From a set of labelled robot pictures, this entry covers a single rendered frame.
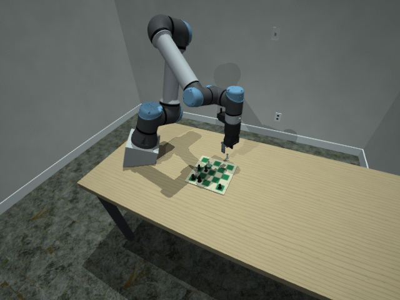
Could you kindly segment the green and white chessboard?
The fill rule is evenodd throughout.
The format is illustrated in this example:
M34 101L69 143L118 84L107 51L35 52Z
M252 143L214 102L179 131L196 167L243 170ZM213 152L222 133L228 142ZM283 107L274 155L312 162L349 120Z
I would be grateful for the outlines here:
M208 160L211 167L207 167ZM201 169L197 170L199 174L195 174L198 164L200 164ZM211 157L201 156L185 182L224 195L237 166ZM205 167L207 167L207 172L204 172ZM194 181L191 180L192 174L196 178ZM198 182L198 176L201 177L201 182ZM221 184L222 189L218 189L219 184Z

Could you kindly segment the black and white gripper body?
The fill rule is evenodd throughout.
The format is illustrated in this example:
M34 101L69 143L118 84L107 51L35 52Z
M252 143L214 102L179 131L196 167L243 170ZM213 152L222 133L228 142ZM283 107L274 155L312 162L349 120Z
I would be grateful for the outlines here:
M225 137L223 144L227 147L237 144L239 142L242 115L228 116L225 111L222 112L222 108L220 108L220 113L217 113L217 118L224 123Z

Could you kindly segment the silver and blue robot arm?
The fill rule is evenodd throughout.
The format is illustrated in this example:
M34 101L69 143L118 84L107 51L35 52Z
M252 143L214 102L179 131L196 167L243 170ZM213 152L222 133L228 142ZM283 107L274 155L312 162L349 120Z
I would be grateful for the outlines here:
M189 64L183 57L192 39L188 23L164 14L154 16L147 27L152 45L165 60L162 98L157 102L141 104L136 129L131 135L132 143L142 149L154 148L158 143L159 126L174 124L181 120L183 109L178 100L179 85L186 106L199 107L217 104L225 107L228 116L240 116L243 111L244 89L229 86L202 87Z

